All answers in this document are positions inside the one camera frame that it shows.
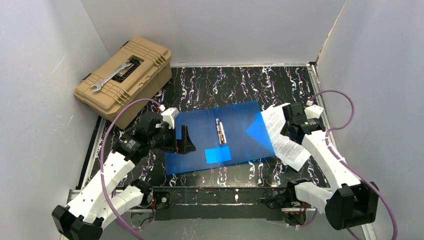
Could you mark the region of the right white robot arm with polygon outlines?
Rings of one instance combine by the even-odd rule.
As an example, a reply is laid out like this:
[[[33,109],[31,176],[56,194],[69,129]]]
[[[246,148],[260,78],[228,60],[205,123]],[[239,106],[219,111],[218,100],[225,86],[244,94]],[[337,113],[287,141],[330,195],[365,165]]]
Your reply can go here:
[[[343,230],[375,221],[378,208],[377,186],[366,184],[344,164],[330,142],[321,118],[324,109],[316,104],[302,103],[283,106],[285,124],[281,135],[300,144],[314,158],[328,180],[331,190],[325,190],[307,178],[291,180],[286,187],[286,202],[306,203],[323,211],[335,230]]]

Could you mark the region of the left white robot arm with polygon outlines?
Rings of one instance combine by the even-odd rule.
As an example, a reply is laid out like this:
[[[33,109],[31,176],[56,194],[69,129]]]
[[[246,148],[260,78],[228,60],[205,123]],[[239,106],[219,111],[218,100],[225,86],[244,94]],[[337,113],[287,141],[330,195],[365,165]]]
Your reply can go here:
[[[150,150],[185,155],[196,150],[188,127],[177,136],[179,110],[148,111],[112,146],[96,175],[66,206],[57,205],[51,215],[60,234],[69,240],[98,240],[103,230],[133,207],[153,204],[152,186],[136,179],[116,196],[112,192]]]

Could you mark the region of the blue plastic folder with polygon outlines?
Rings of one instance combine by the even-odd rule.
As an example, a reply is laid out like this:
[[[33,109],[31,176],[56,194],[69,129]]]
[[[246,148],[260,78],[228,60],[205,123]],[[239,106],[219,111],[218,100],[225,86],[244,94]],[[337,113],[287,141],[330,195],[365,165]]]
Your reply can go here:
[[[216,118],[223,124],[226,143],[220,144]],[[175,119],[176,137],[188,127],[196,151],[165,154],[166,174],[181,174],[227,167],[275,156],[256,100],[211,109],[180,112]]]

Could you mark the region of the white printed paper files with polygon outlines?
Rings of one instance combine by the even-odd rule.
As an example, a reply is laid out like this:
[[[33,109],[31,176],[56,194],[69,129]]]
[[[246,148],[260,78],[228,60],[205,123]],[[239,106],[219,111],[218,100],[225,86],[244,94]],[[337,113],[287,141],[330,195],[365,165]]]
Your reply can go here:
[[[281,134],[281,130],[286,123],[283,107],[287,105],[288,103],[283,103],[281,105],[272,104],[262,111],[261,115],[275,156],[280,159],[284,165],[298,172],[311,155],[302,145]]]

